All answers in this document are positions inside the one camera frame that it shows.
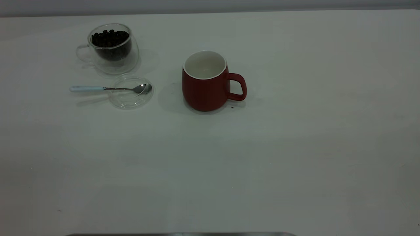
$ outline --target glass cup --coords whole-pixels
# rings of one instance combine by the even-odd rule
[[[104,30],[124,31],[129,34],[126,41],[112,47],[99,47],[92,43],[92,36],[95,33],[103,33]],[[94,64],[96,68],[105,74],[120,75],[133,69],[139,60],[139,47],[132,35],[130,28],[123,24],[105,24],[93,29],[87,36],[87,44],[77,47],[77,57],[89,64]],[[80,49],[89,48],[90,58],[83,57]]]

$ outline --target table surface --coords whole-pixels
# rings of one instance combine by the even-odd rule
[[[71,85],[94,27],[129,25],[136,110]],[[420,232],[420,11],[0,18],[0,232]],[[248,96],[200,113],[181,65],[223,54]],[[240,86],[232,83],[232,91]]]

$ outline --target mug rim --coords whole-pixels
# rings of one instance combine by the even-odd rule
[[[121,25],[121,26],[126,27],[126,28],[128,29],[128,34],[129,34],[129,37],[128,37],[128,38],[127,38],[124,42],[122,42],[122,43],[120,43],[120,44],[118,44],[118,45],[116,45],[116,46],[112,46],[112,47],[99,47],[99,46],[94,45],[94,44],[92,43],[92,40],[91,40],[91,37],[92,37],[92,33],[93,33],[93,31],[95,31],[96,29],[98,29],[98,28],[100,28],[100,27],[102,27],[102,26],[107,26],[107,25]],[[123,44],[127,43],[130,39],[131,39],[131,29],[130,29],[130,27],[126,26],[125,24],[121,24],[121,23],[108,23],[108,24],[103,24],[103,25],[100,25],[100,26],[98,26],[98,27],[94,28],[94,29],[93,29],[93,30],[89,33],[89,35],[87,36],[87,43],[89,44],[89,46],[91,46],[91,47],[93,47],[93,48],[96,48],[96,49],[113,49],[113,48],[117,48],[117,47],[119,47],[119,46],[121,46],[121,45],[123,45]]]
[[[195,76],[190,75],[190,74],[188,73],[188,71],[186,71],[186,69],[185,69],[185,63],[186,63],[186,61],[188,61],[188,59],[189,59],[190,57],[192,57],[193,55],[195,55],[195,54],[197,54],[197,53],[201,53],[201,52],[214,52],[214,53],[216,53],[217,55],[221,56],[221,57],[223,58],[223,60],[225,61],[225,68],[223,68],[223,70],[222,70],[219,74],[217,74],[217,75],[215,75],[215,76],[213,76],[213,77],[210,77],[210,78],[205,78],[205,79],[203,79],[203,78],[197,78],[197,77],[195,77]],[[226,58],[225,58],[224,56],[222,56],[220,53],[217,53],[217,52],[215,52],[215,51],[211,51],[211,50],[201,50],[201,51],[198,51],[198,52],[194,52],[194,53],[192,53],[190,56],[188,56],[188,57],[187,57],[187,59],[184,61],[183,65],[182,65],[182,69],[185,71],[185,73],[186,73],[188,76],[190,76],[190,77],[191,77],[191,78],[193,78],[193,79],[198,79],[198,80],[209,80],[209,79],[214,79],[214,78],[216,78],[217,76],[219,76],[219,75],[223,74],[223,72],[225,72],[225,71],[226,71],[226,68],[227,68],[227,67],[228,67],[228,63],[227,63],[227,61],[226,61]]]

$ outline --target coffee bean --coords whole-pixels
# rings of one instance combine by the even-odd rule
[[[95,33],[91,37],[91,42],[93,45],[98,47],[114,47],[124,43],[130,34],[124,31],[115,32],[113,29],[104,30],[102,33]],[[99,56],[106,60],[117,61],[124,59],[131,50],[131,41],[126,42],[124,45],[119,47],[104,50],[104,49],[95,49]]]

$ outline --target metal spoon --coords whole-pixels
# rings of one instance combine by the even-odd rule
[[[126,88],[108,88],[108,87],[101,87],[101,86],[71,86],[69,88],[70,92],[95,92],[95,91],[106,91],[106,90],[130,90],[135,93],[141,94],[144,92],[145,94],[152,90],[151,84],[141,84],[139,86],[134,87],[133,89],[126,89]]]

